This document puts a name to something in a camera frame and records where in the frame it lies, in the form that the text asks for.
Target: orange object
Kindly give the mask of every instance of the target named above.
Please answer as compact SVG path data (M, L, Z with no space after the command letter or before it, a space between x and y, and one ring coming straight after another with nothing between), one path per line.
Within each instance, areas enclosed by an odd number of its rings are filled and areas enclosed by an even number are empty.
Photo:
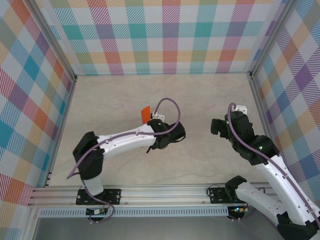
M150 106L146 106L141 110L142 124L147 124L150 121Z

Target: table surface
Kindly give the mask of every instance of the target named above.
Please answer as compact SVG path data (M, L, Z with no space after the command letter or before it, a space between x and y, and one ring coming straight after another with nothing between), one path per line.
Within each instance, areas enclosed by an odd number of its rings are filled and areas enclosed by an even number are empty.
M225 183L241 175L250 182L265 178L236 153L229 141L210 133L212 118L223 119L229 103L246 105L256 134L263 127L244 73L100 75L78 78L51 176L51 186L80 185L79 176L66 180L75 160L72 151L83 135L110 135L142 125L140 111L153 111L164 97L181 109L186 139L165 149L133 149L105 159L101 174L106 185L167 185ZM165 122L177 110L164 101L159 113Z

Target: black mounting plate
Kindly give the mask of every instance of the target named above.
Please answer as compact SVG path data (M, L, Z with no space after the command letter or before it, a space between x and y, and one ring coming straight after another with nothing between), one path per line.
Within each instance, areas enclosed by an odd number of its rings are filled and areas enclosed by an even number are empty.
M241 200L230 200L226 194L225 187L210 187L208 189L211 204L240 204L245 205L246 202Z
M104 197L100 199L98 196L96 198L110 203L112 205L119 205L121 198L121 189L104 189ZM76 205L103 205L101 202L93 200L86 192L85 189L79 189L75 201Z

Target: enclosure wall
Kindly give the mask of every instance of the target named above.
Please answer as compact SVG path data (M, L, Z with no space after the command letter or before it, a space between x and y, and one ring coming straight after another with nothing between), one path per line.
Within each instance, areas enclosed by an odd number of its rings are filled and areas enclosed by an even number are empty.
M320 2L300 0L255 76L290 172L320 201Z
M22 0L0 0L0 239L17 239L72 81Z
M73 69L86 75L245 73L285 2L37 0Z

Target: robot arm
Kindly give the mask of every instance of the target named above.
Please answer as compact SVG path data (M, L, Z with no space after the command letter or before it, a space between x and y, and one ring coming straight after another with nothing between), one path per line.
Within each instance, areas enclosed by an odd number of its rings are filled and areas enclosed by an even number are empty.
M248 149L234 136L227 115L224 120L212 120L211 133L215 135L220 133L221 138L228 139L233 149L264 175L281 202L258 191L240 176L234 177L225 184L227 195L232 200L245 201L262 212L277 226L284 239L311 239L319 230L316 218L320 216L320 209L306 196L290 175L279 150L271 139L264 135L255 135L246 113L247 108L238 105L231 109L230 121L242 142L257 151ZM258 151L267 158L257 154ZM303 198L307 200L312 211L306 206Z
M151 149L164 149L168 144L176 143L179 139L184 138L186 132L180 122L169 133L152 135L152 133L165 132L171 129L173 125L168 125L159 118L153 118L147 124L143 124L140 127L113 135L96 136L93 131L87 132L72 153L76 163L78 163L89 149L99 145L78 166L80 178L89 193L92 196L98 196L104 192L100 178L104 160L140 147L149 147L147 153Z

